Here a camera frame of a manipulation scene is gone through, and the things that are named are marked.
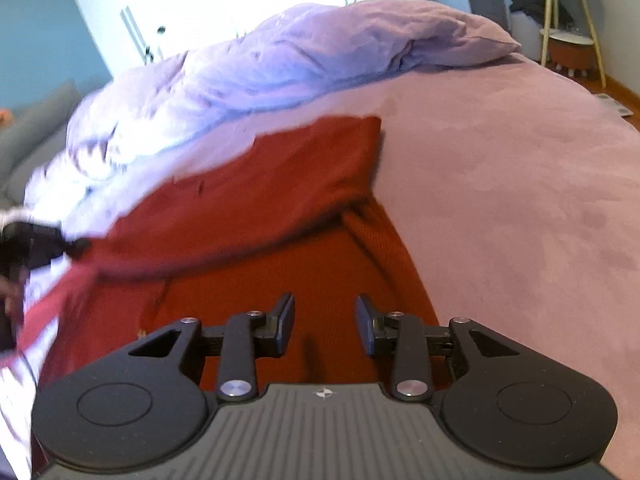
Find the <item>orange footed pot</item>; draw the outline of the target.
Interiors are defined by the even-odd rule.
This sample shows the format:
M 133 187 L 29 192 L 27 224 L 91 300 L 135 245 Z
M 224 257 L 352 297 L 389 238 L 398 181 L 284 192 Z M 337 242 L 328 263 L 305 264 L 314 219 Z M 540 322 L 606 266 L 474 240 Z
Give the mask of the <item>orange footed pot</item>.
M 574 42 L 550 38 L 548 58 L 557 70 L 566 68 L 571 74 L 580 73 L 582 76 L 587 76 L 590 70 L 597 67 L 596 54 L 591 44 L 574 44 Z

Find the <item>pink fleece bed blanket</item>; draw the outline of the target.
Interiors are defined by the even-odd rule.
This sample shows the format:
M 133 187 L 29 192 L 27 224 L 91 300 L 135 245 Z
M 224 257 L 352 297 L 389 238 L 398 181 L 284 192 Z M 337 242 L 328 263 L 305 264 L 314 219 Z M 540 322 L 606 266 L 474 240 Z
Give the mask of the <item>pink fleece bed blanket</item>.
M 596 378 L 620 410 L 605 463 L 639 474 L 639 136 L 520 56 L 327 96 L 377 114 L 375 193 L 443 318 L 465 315 Z

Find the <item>white side table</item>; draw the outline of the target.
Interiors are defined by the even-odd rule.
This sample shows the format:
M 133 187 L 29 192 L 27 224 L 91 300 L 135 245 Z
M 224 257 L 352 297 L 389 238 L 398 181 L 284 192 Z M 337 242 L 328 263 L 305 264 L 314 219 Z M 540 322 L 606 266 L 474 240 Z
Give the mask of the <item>white side table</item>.
M 561 3 L 560 0 L 544 0 L 544 18 L 542 19 L 540 64 L 546 66 L 550 61 L 549 47 L 551 41 L 559 44 L 570 44 L 575 48 L 588 49 L 590 53 L 590 63 L 597 71 L 601 88 L 608 85 L 603 62 L 603 55 L 600 45 L 596 24 L 590 10 L 588 0 L 578 0 L 582 15 L 586 20 L 586 31 L 581 32 L 578 26 L 573 24 L 563 25 L 561 23 Z

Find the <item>lilac crumpled duvet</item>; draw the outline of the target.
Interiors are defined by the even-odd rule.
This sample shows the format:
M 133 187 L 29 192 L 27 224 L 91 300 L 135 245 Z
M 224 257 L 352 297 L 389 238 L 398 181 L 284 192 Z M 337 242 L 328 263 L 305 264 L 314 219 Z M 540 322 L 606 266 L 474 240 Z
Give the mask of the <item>lilac crumpled duvet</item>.
M 68 238 L 106 237 L 114 224 L 169 181 L 231 162 L 266 134 L 294 130 L 335 114 L 289 119 L 279 110 L 322 96 L 378 84 L 413 70 L 472 70 L 521 56 L 495 22 L 425 0 L 371 0 L 350 6 L 301 6 L 249 34 L 197 47 L 115 77 L 89 94 L 67 123 L 66 144 L 32 173 L 17 220 L 57 226 Z M 77 259 L 54 259 L 1 295 L 20 324 Z M 58 322 L 29 348 L 1 358 L 1 448 L 16 478 L 39 467 L 32 454 L 34 373 Z

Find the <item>white bathroom scale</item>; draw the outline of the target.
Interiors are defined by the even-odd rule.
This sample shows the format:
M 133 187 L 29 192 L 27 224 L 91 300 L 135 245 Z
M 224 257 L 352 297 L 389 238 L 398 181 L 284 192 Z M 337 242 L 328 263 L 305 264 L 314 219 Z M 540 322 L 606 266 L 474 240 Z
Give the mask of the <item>white bathroom scale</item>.
M 620 117 L 629 118 L 634 116 L 634 112 L 629 107 L 626 107 L 624 104 L 618 102 L 606 93 L 596 93 L 594 97 L 609 110 L 614 110 L 614 112 L 617 115 L 620 115 Z

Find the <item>red knit cardigan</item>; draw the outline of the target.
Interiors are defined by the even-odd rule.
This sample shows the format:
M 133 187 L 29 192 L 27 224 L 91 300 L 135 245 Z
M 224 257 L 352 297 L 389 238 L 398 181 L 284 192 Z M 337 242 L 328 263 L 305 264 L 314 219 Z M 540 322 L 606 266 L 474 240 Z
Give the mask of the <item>red knit cardigan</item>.
M 281 359 L 258 362 L 261 382 L 378 382 L 382 366 L 357 333 L 357 298 L 437 320 L 372 190 L 382 141 L 376 117 L 326 117 L 164 183 L 27 313 L 23 348 L 58 322 L 34 369 L 40 385 L 182 318 L 218 325 L 285 294 L 295 299 L 292 338 Z

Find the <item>dark clothes pile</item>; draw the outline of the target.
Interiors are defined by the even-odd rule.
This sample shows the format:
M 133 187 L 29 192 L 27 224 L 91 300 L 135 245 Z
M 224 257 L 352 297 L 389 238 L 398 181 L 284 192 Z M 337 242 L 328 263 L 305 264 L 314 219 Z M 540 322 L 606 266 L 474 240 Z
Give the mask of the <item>dark clothes pile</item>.
M 559 25 L 554 24 L 554 14 L 551 14 L 552 28 L 571 28 L 575 26 L 575 19 L 570 11 L 567 10 L 562 3 L 558 2 L 556 8 L 559 11 Z M 529 18 L 532 18 L 539 25 L 544 24 L 544 16 L 546 15 L 546 0 L 511 0 L 509 10 L 512 14 L 522 12 Z

